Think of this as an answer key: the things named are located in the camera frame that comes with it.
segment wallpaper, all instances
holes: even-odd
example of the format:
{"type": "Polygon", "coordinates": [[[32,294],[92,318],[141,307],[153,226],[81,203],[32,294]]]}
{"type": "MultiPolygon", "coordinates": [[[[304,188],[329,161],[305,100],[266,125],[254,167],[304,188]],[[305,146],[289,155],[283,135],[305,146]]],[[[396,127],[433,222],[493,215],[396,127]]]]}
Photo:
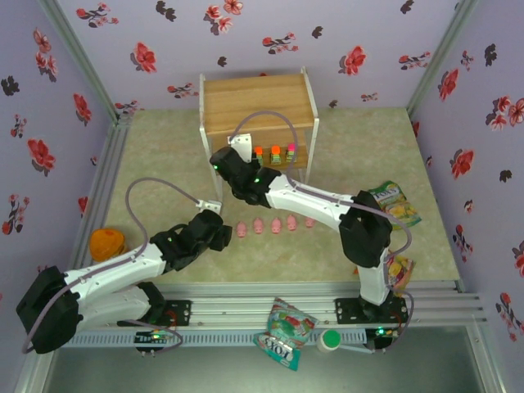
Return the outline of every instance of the wallpaper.
{"type": "Polygon", "coordinates": [[[513,390],[524,384],[524,34],[518,0],[480,2],[413,116],[457,265],[513,390]]]}
{"type": "Polygon", "coordinates": [[[308,68],[318,107],[406,107],[457,0],[58,0],[119,114],[197,108],[207,79],[308,68]]]}
{"type": "Polygon", "coordinates": [[[37,2],[0,14],[0,391],[14,390],[25,330],[15,307],[38,272],[65,268],[110,126],[37,2]]]}

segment pink toy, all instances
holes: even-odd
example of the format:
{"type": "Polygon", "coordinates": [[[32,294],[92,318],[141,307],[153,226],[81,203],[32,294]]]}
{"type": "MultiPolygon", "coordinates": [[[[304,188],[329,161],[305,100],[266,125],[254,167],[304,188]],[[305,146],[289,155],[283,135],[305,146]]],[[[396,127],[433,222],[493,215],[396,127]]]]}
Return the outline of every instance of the pink toy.
{"type": "Polygon", "coordinates": [[[240,223],[237,224],[237,236],[245,237],[246,233],[247,233],[247,225],[241,221],[240,223]]]}
{"type": "Polygon", "coordinates": [[[287,229],[294,231],[296,229],[296,218],[294,215],[287,216],[287,229]]]}
{"type": "Polygon", "coordinates": [[[314,223],[315,223],[315,220],[314,219],[311,219],[309,217],[306,217],[305,218],[305,226],[307,228],[312,228],[314,226],[314,223]]]}
{"type": "Polygon", "coordinates": [[[280,218],[276,218],[271,222],[271,232],[273,232],[275,235],[280,233],[280,230],[282,229],[282,221],[280,221],[280,218]]]}
{"type": "Polygon", "coordinates": [[[253,229],[257,235],[260,235],[264,231],[264,223],[258,217],[253,221],[253,229]]]}

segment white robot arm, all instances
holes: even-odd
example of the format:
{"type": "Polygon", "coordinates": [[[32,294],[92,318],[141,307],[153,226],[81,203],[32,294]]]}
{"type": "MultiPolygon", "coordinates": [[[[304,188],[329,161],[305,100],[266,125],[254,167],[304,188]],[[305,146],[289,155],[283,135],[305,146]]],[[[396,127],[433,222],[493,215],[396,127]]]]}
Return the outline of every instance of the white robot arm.
{"type": "Polygon", "coordinates": [[[154,323],[165,312],[165,299],[151,282],[179,271],[208,248],[228,246],[232,228],[220,218],[221,204],[199,201],[200,212],[188,223],[157,233],[142,247],[84,269],[60,273],[56,266],[42,271],[16,307],[38,354],[56,350],[76,332],[108,323],[138,320],[154,323]],[[56,301],[44,314],[47,303],[56,301]]]}
{"type": "Polygon", "coordinates": [[[359,270],[361,299],[381,306],[390,295],[384,264],[392,227],[387,219],[372,213],[380,210],[373,196],[368,192],[358,196],[326,192],[291,180],[278,170],[260,167],[251,159],[249,134],[239,135],[229,144],[217,151],[210,163],[228,182],[233,195],[250,205],[316,219],[340,233],[345,255],[359,270]]]}

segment shelf top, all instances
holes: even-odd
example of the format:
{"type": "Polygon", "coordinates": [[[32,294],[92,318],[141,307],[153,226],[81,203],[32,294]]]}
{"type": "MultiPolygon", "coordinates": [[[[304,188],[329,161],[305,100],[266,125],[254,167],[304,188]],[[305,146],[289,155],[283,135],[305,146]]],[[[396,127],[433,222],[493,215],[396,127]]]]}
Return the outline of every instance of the shelf top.
{"type": "MultiPolygon", "coordinates": [[[[311,128],[314,115],[303,74],[256,76],[204,81],[204,126],[207,135],[233,133],[238,124],[257,111],[276,111],[297,128],[311,128]]],[[[242,131],[288,129],[277,116],[260,115],[242,131]]]]}

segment green lid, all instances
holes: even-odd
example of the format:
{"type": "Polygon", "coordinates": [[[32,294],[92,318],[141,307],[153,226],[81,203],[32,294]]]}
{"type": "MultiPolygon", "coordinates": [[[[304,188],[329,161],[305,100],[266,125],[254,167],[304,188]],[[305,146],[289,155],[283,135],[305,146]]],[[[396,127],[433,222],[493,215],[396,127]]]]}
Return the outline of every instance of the green lid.
{"type": "Polygon", "coordinates": [[[323,335],[323,341],[328,348],[337,348],[341,344],[341,335],[336,330],[327,330],[323,335]]]}

